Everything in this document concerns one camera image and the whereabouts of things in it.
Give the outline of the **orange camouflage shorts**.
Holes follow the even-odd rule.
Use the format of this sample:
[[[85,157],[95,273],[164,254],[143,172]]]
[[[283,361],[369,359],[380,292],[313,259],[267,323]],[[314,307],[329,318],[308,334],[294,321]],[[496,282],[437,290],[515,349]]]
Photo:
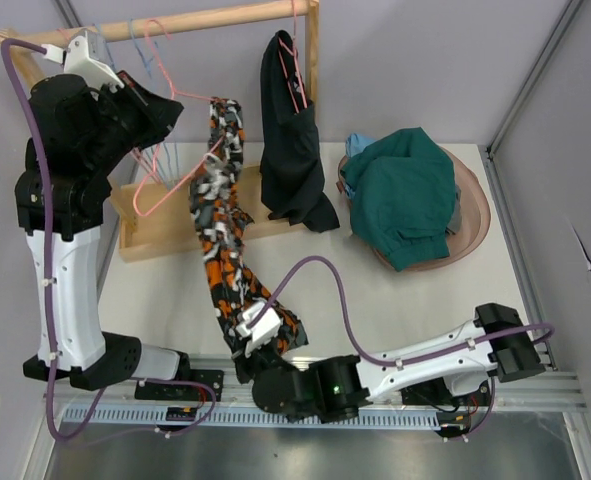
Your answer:
[[[215,157],[191,180],[190,212],[200,241],[207,283],[217,322],[225,343],[234,351],[241,346],[234,328],[241,313],[257,301],[273,307],[281,326],[275,338],[283,356],[308,344],[301,320],[262,284],[243,259],[243,236],[253,218],[239,205],[238,181],[244,166],[242,108],[232,99],[210,101],[210,138],[222,142]]]

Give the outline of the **black shorts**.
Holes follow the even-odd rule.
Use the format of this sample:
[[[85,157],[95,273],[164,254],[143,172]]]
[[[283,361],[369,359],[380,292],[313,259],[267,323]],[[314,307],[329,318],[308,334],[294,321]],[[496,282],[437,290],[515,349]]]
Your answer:
[[[285,30],[274,34],[263,54],[260,97],[261,201],[269,218],[316,233],[337,229],[338,216],[324,193],[315,104],[298,74],[293,39]]]

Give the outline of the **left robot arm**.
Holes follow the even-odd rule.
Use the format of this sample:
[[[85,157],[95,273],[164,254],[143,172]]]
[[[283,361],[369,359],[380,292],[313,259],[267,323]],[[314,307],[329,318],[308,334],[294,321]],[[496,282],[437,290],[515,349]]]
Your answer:
[[[39,350],[23,364],[25,377],[49,377],[49,340],[57,342],[57,379],[96,391],[131,378],[157,379],[172,400],[191,390],[186,353],[145,345],[132,336],[102,330],[98,312],[97,257],[108,176],[133,149],[166,138],[182,105],[156,95],[126,71],[118,87],[92,87],[76,74],[38,82],[28,104],[41,138],[29,139],[25,171],[15,186],[19,226],[33,256],[38,280],[45,279],[45,226],[53,224],[51,273],[54,326],[41,328]],[[52,188],[45,209],[38,144],[43,145]]]

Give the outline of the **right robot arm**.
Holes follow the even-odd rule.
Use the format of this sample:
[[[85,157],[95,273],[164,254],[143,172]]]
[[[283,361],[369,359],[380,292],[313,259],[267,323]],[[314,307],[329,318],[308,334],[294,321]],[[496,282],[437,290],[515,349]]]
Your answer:
[[[291,422],[316,417],[322,423],[355,418],[360,408],[392,392],[429,382],[433,395],[450,404],[487,378],[506,383],[543,373],[533,329],[514,308],[487,303],[461,326],[411,347],[330,357],[304,370],[280,360],[255,376],[252,399]]]

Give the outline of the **light blue hanger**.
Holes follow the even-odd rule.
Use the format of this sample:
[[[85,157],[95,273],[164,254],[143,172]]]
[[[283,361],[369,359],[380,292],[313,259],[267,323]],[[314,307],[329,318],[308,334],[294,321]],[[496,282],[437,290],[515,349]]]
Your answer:
[[[92,26],[97,30],[98,35],[99,35],[99,37],[100,37],[100,39],[102,41],[102,44],[103,44],[103,47],[104,47],[104,50],[105,50],[105,55],[106,55],[106,57],[108,59],[108,64],[110,65],[111,69],[114,72],[116,72],[116,64],[115,64],[114,58],[112,56],[112,53],[111,53],[109,44],[108,44],[108,42],[106,41],[106,39],[105,39],[105,37],[103,35],[101,26],[99,24],[97,24],[97,23],[93,23]],[[131,159],[134,160],[135,163],[139,167],[143,168],[147,173],[151,173],[152,172],[153,165],[151,163],[151,159],[148,158],[148,157],[144,157],[143,154],[142,154],[142,152],[140,150],[133,150],[130,153],[130,156],[131,156]],[[167,181],[164,179],[164,177],[160,173],[154,173],[153,174],[153,181],[156,184],[164,184],[164,185],[167,185]]]
[[[128,20],[128,28],[131,41],[146,73],[146,88],[159,95],[170,94],[170,87],[163,79],[163,75],[154,72],[154,68],[157,66],[154,54],[150,49],[145,52],[142,46],[142,40],[135,37],[132,19]],[[162,142],[160,144],[157,155],[157,173],[160,173],[167,181],[167,185],[165,186],[168,189],[175,185],[176,177],[179,174],[178,149],[175,143],[169,145],[166,142]]]

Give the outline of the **light blue shorts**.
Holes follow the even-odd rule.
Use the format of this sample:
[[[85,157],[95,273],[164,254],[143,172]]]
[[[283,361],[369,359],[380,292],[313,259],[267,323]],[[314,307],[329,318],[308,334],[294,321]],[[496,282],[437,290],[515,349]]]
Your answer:
[[[345,152],[348,158],[361,153],[369,145],[373,144],[375,139],[360,133],[351,133],[345,141]]]

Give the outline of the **grey shorts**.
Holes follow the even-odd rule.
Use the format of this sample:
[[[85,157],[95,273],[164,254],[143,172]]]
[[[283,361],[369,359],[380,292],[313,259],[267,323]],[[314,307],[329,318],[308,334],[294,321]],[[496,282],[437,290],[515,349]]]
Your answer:
[[[461,213],[461,189],[458,185],[456,185],[455,190],[455,204],[453,213],[451,218],[446,227],[446,234],[447,235],[456,235],[462,225],[462,213]]]

